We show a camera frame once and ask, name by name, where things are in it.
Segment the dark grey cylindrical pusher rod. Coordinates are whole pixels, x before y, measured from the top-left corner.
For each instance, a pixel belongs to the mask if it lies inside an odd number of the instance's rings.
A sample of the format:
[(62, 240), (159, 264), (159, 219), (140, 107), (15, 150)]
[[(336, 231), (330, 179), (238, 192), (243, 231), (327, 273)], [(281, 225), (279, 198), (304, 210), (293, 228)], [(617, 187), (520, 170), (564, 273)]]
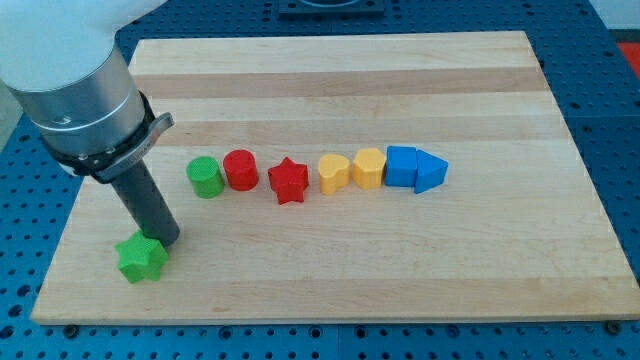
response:
[(111, 182), (116, 194), (144, 236), (171, 246), (180, 228), (143, 160)]

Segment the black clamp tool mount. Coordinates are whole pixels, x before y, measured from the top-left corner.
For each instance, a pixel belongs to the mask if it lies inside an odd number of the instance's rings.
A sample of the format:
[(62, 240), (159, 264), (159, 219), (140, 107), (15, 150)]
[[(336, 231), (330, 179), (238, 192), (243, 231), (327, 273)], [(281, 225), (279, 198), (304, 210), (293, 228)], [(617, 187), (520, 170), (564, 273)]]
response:
[(122, 141), (101, 152), (73, 154), (53, 146), (43, 138), (45, 148), (73, 176), (90, 176), (99, 183), (113, 182), (118, 176), (142, 162), (142, 158), (156, 144), (160, 136), (174, 125), (170, 113), (156, 116), (147, 97), (139, 92), (144, 115), (139, 126)]

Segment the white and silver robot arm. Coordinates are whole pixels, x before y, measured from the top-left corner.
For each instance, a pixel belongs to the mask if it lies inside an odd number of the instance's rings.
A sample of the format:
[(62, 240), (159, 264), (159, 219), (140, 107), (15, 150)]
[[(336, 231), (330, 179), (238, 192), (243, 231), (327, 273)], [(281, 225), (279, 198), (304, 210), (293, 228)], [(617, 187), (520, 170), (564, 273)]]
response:
[(110, 184), (147, 237), (180, 229), (143, 158), (174, 123), (155, 115), (116, 42), (163, 0), (4, 1), (1, 80), (73, 176)]

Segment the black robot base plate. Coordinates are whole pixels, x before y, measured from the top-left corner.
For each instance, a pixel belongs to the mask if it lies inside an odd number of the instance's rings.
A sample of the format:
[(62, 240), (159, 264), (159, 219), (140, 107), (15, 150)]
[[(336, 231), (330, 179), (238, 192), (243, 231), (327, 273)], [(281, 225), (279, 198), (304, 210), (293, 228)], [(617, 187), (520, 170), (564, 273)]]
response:
[(280, 17), (381, 15), (384, 0), (277, 0)]

